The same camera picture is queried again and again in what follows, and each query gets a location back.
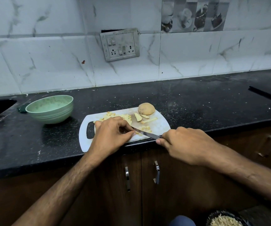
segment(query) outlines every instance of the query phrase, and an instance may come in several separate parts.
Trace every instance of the power socket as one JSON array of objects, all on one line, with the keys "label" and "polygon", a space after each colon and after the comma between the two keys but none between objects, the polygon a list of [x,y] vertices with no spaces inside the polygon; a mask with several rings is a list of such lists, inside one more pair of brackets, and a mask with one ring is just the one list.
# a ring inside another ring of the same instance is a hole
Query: power socket
[{"label": "power socket", "polygon": [[105,60],[115,61],[140,56],[136,28],[100,33]]}]

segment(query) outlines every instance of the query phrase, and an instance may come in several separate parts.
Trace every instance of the person's left hand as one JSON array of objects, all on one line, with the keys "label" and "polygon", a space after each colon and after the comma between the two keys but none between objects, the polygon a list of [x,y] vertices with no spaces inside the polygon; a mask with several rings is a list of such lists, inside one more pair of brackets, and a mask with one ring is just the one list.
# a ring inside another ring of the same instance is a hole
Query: person's left hand
[{"label": "person's left hand", "polygon": [[122,117],[108,118],[105,121],[96,121],[96,134],[87,152],[102,162],[109,155],[116,152],[123,144],[133,137],[136,132],[123,120]]}]

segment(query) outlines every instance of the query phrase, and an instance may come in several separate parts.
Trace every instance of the metal handle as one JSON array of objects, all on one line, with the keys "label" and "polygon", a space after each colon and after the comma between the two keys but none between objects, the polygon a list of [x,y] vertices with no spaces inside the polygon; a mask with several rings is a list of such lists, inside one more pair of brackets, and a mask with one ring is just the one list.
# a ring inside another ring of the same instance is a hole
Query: metal handle
[{"label": "metal handle", "polygon": [[154,162],[156,167],[156,177],[153,179],[155,184],[160,182],[160,166],[158,165],[157,161]]},{"label": "metal handle", "polygon": [[130,180],[129,180],[128,167],[125,167],[125,175],[126,175],[126,187],[127,187],[127,192],[129,192],[129,191],[130,191]]},{"label": "metal handle", "polygon": [[271,147],[268,149],[268,151],[265,154],[262,154],[261,152],[259,152],[258,155],[266,158],[269,156],[270,153],[271,153]]}]

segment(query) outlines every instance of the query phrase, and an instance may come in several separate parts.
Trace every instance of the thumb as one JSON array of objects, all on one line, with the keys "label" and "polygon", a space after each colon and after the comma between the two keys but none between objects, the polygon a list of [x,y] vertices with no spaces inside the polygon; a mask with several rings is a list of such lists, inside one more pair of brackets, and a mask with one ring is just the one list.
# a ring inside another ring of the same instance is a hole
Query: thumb
[{"label": "thumb", "polygon": [[133,137],[135,134],[136,134],[135,131],[127,132],[127,133],[121,135],[121,139],[122,139],[122,141],[124,141],[124,143],[126,143],[126,142],[127,142],[128,140],[130,140],[131,137]]},{"label": "thumb", "polygon": [[163,147],[166,148],[167,150],[168,150],[169,147],[171,146],[171,144],[170,144],[167,140],[165,140],[165,139],[163,139],[163,138],[157,139],[157,140],[156,140],[156,143],[157,143],[158,145],[163,146]]}]

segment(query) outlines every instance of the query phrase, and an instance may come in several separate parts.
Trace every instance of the person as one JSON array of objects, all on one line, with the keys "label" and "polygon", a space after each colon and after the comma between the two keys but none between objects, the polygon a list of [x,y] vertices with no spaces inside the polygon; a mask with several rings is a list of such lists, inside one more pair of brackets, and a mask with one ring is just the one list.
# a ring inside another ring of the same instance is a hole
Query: person
[{"label": "person", "polygon": [[[135,131],[121,117],[96,121],[95,126],[96,134],[88,152],[13,225],[58,225],[81,191],[86,177],[135,135]],[[228,175],[271,200],[271,169],[217,143],[199,129],[178,127],[165,132],[162,137],[156,143],[165,147],[172,157]],[[195,224],[187,217],[178,216],[171,225]]]}]

